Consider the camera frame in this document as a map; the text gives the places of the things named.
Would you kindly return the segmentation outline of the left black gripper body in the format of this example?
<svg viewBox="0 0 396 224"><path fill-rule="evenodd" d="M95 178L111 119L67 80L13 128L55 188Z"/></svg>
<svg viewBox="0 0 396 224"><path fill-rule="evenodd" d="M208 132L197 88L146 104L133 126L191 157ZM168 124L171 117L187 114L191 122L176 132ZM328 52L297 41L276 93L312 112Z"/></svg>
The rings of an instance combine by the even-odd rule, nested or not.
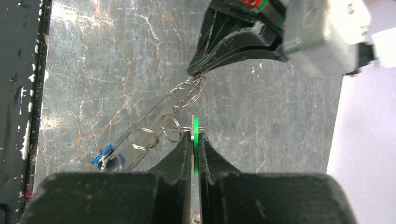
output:
<svg viewBox="0 0 396 224"><path fill-rule="evenodd" d="M215 0L213 45L279 47L285 6L279 0Z"/></svg>

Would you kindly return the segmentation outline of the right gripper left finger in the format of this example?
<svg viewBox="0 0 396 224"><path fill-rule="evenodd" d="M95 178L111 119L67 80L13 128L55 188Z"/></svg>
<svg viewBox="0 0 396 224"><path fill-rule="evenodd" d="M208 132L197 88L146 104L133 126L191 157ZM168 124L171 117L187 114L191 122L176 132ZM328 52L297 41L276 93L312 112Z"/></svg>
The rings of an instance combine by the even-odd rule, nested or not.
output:
<svg viewBox="0 0 396 224"><path fill-rule="evenodd" d="M22 224L188 224L191 136L145 172L64 172L37 188Z"/></svg>

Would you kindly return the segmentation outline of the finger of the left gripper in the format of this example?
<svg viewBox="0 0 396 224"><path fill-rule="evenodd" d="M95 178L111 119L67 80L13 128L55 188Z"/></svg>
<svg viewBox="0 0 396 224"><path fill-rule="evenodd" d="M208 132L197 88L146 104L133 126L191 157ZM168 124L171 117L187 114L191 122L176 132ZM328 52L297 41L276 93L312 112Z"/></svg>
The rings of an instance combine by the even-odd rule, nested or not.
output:
<svg viewBox="0 0 396 224"><path fill-rule="evenodd" d="M276 49L275 51L264 49L249 49L235 51L217 58L215 57L215 55L213 55L212 57L206 56L205 59L200 59L199 62L190 63L190 65L188 66L188 74L194 77L201 73L209 72L215 68L250 59L275 60L280 62L288 61L288 58L281 52L280 49Z"/></svg>
<svg viewBox="0 0 396 224"><path fill-rule="evenodd" d="M209 6L191 71L211 71L250 59L279 59L279 7Z"/></svg>

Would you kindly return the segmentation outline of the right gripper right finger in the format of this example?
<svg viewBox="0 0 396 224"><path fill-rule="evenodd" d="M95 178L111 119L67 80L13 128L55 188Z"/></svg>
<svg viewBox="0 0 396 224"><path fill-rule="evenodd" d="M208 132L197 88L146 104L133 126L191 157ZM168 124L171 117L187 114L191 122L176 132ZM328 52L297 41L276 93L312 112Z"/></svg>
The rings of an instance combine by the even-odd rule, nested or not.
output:
<svg viewBox="0 0 396 224"><path fill-rule="evenodd" d="M321 173L244 173L198 139L204 224L355 224L342 187Z"/></svg>

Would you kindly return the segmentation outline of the metal key organizer plate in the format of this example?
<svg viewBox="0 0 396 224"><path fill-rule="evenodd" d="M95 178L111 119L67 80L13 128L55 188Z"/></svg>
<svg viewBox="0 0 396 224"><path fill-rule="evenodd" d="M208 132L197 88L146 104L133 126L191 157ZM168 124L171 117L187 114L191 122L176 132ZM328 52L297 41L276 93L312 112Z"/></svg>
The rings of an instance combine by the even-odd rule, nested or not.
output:
<svg viewBox="0 0 396 224"><path fill-rule="evenodd" d="M150 150L157 147L161 136L169 142L177 143L183 134L189 133L191 140L191 124L182 126L177 120L177 114L199 99L205 81L206 77L199 75L179 83L156 103L156 106L163 105L163 109L148 126L142 126L142 122L147 118L144 116L109 144L114 147L115 153L122 154L126 159L122 172L133 170Z"/></svg>

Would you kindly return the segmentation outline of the green key tag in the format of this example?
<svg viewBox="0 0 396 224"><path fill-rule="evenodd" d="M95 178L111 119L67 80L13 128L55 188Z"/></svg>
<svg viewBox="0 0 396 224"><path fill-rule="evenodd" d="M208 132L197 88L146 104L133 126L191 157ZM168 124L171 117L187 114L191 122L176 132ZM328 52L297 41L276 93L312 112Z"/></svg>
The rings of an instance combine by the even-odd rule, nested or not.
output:
<svg viewBox="0 0 396 224"><path fill-rule="evenodd" d="M191 141L193 143L193 156L194 156L194 175L199 174L199 160L198 160L198 142L199 142L199 132L203 131L204 127L199 124L199 117L196 117L195 114L192 114L191 118Z"/></svg>

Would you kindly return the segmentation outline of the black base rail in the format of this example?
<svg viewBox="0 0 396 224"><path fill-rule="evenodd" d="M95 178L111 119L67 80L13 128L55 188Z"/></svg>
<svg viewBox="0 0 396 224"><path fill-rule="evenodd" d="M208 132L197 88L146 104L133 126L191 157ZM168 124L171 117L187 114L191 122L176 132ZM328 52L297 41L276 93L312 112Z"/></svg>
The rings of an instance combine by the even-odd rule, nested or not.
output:
<svg viewBox="0 0 396 224"><path fill-rule="evenodd" d="M17 224L27 203L31 126L46 60L51 1L0 3L0 221Z"/></svg>

